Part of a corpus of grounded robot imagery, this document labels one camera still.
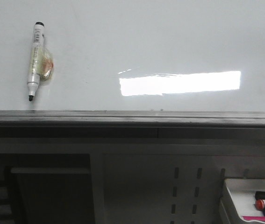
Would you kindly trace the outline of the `white taped whiteboard marker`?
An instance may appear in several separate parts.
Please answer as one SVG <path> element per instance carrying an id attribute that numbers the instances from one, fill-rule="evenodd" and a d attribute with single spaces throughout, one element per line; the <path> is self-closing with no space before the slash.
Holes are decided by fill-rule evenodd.
<path id="1" fill-rule="evenodd" d="M 45 47 L 45 25 L 38 21 L 34 25 L 32 47 L 30 53 L 27 87 L 29 101 L 33 101 L 41 82 L 52 78 L 53 56 Z"/>

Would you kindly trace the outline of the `white perforated stand panel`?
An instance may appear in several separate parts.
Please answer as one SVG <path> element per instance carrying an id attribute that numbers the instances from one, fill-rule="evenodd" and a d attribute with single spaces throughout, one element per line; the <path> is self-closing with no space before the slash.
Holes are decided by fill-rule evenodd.
<path id="1" fill-rule="evenodd" d="M 219 224 L 226 178 L 265 179 L 265 140 L 96 145 L 107 224 Z"/>

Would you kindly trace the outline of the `white wavy marker tray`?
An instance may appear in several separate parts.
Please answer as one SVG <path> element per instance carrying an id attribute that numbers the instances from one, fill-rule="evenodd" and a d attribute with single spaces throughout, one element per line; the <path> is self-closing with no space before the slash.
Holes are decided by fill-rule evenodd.
<path id="1" fill-rule="evenodd" d="M 220 200 L 220 216 L 224 224 L 265 224 L 246 221 L 242 216 L 264 217 L 255 206 L 256 191 L 265 191 L 265 179 L 225 179 Z"/>

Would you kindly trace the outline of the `dark cabinet with white shelf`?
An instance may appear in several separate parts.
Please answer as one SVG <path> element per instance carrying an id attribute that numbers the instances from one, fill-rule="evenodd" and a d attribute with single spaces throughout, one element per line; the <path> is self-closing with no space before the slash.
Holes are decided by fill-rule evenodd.
<path id="1" fill-rule="evenodd" d="M 93 224 L 88 154 L 0 154 L 0 224 Z"/>

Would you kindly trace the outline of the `pink highlighter marker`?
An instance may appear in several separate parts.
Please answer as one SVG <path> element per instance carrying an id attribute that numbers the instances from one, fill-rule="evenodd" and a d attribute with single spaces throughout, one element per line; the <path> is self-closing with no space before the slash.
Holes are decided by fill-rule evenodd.
<path id="1" fill-rule="evenodd" d="M 257 217 L 257 216 L 242 216 L 242 218 L 246 221 L 261 221 L 265 222 L 265 217 Z"/>

